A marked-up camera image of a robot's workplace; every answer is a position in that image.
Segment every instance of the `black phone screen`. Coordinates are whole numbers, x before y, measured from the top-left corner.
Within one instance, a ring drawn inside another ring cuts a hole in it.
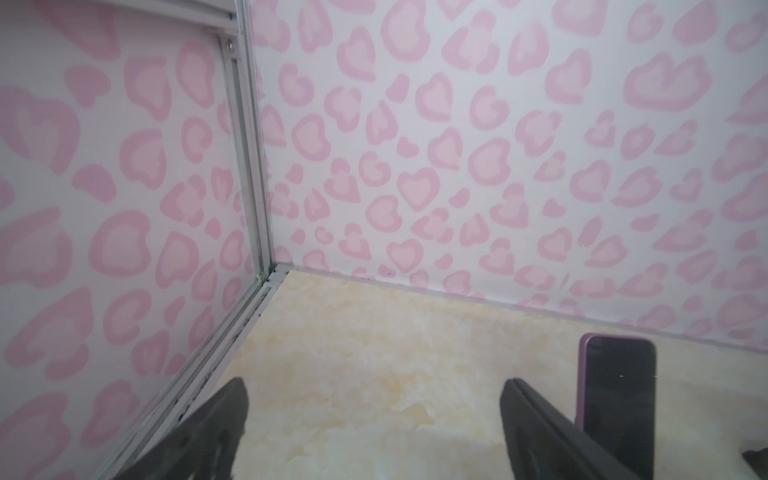
[[[656,349],[645,339],[587,342],[584,432],[641,478],[654,477]]]

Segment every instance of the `beige marble surface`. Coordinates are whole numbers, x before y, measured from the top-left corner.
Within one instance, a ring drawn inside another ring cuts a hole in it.
[[[504,381],[573,418],[589,331],[621,332],[291,272],[219,381],[250,399],[235,479],[513,478]],[[649,337],[656,479],[756,478],[740,451],[768,446],[768,356]]]

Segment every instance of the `purple phone case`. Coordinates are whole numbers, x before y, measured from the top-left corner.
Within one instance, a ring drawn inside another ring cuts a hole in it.
[[[605,335],[604,333],[585,333],[581,336],[578,343],[578,384],[576,391],[576,419],[574,424],[580,430],[584,430],[584,391],[586,390],[586,372],[587,372],[587,344],[591,339],[596,336],[603,336],[612,339],[632,339],[632,340],[645,340],[649,342],[656,351],[656,344],[651,340],[642,336],[631,335]]]

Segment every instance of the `pink leopard print wall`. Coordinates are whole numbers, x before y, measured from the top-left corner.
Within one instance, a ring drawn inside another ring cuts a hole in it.
[[[0,8],[0,478],[90,478],[253,281],[217,39]]]
[[[768,349],[768,5],[256,0],[279,261]]]

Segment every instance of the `aluminum frame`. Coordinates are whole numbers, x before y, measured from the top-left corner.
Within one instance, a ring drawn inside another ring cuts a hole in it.
[[[142,412],[144,419],[127,434],[120,447],[94,478],[113,478],[163,438],[187,414],[201,405],[216,385],[237,348],[282,283],[287,270],[272,273],[272,230],[268,211],[266,162],[258,115],[258,84],[247,0],[92,0],[120,8],[191,22],[210,28],[220,39],[230,129],[243,191],[251,256],[257,278],[238,299],[210,338],[190,355],[181,371]]]
[[[91,0],[115,7],[183,20],[217,30],[238,32],[233,0]]]
[[[250,30],[247,3],[237,0],[238,23],[242,29]],[[251,254],[258,270],[269,273],[274,268],[270,215],[267,209],[266,168],[263,139],[261,136],[257,103],[258,88],[256,67],[250,60],[248,35],[240,33],[221,35],[221,52],[224,57],[224,72],[227,81],[227,97],[230,107],[230,128],[235,138],[240,181],[243,189],[243,208],[246,213],[251,239]]]

